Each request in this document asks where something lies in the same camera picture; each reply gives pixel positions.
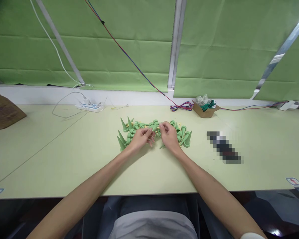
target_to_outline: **forearm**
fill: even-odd
[[[63,238],[85,215],[132,152],[125,149],[60,201],[28,238]]]
[[[213,176],[199,167],[181,149],[173,154],[180,161],[202,199],[234,238],[254,232],[266,236],[244,207]]]

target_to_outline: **pile of green plastic parts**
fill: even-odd
[[[127,117],[128,123],[124,123],[124,121],[121,118],[122,126],[123,126],[123,132],[128,132],[127,134],[127,139],[125,140],[124,137],[122,136],[121,132],[119,131],[119,136],[117,136],[117,139],[119,141],[120,147],[121,147],[121,152],[130,144],[132,141],[134,134],[136,133],[136,130],[139,128],[152,128],[153,132],[156,133],[156,136],[161,137],[161,132],[159,129],[159,122],[158,120],[153,120],[153,122],[149,124],[145,124],[139,121],[133,122],[134,119],[130,120],[129,117]],[[178,124],[172,120],[170,122],[172,126],[175,127],[176,133],[177,133],[177,139],[178,142],[180,143],[179,145],[182,146],[184,145],[186,148],[190,146],[190,138],[192,135],[192,131],[188,132],[186,131],[186,126],[182,125],[181,128],[179,128]]]

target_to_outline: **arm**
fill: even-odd
[[[85,215],[128,159],[147,142],[152,146],[154,139],[150,135],[155,135],[150,128],[138,129],[131,143],[118,156],[63,198],[27,238],[63,238]]]
[[[235,239],[247,232],[266,238],[244,207],[213,176],[192,161],[180,148],[176,129],[168,122],[160,124],[165,146],[184,167],[202,199]]]

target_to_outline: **plastic bag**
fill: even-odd
[[[207,94],[204,94],[203,97],[201,97],[201,96],[196,97],[196,104],[198,104],[199,106],[209,104],[210,102],[211,102],[211,99],[208,99]]]

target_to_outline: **desk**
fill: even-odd
[[[186,125],[193,133],[191,146],[183,148],[184,151],[230,191],[293,188],[285,178],[299,180],[299,144],[293,142],[299,131],[289,127],[299,123],[299,112],[262,109],[216,113],[212,118],[201,119],[194,111],[173,113],[160,106],[130,106],[117,111],[108,107],[100,113],[90,112],[2,180],[0,188],[5,190],[0,199],[66,196],[120,152],[116,135],[117,130],[122,132],[120,117],[126,121],[127,116],[142,122],[175,120]],[[275,125],[263,127],[268,123]],[[289,135],[281,138],[286,134],[283,131],[278,134],[277,129],[284,127]],[[244,163],[225,164],[220,160],[207,139],[207,131],[228,135]],[[284,153],[277,148],[282,142]],[[131,159],[103,195],[196,192],[177,160],[167,149],[159,150],[161,144],[157,139],[153,149],[145,147],[138,157]]]
[[[78,121],[86,112],[69,119],[51,114],[54,106],[19,106],[27,117],[0,130],[0,181]],[[58,106],[55,113],[72,115],[73,106]]]

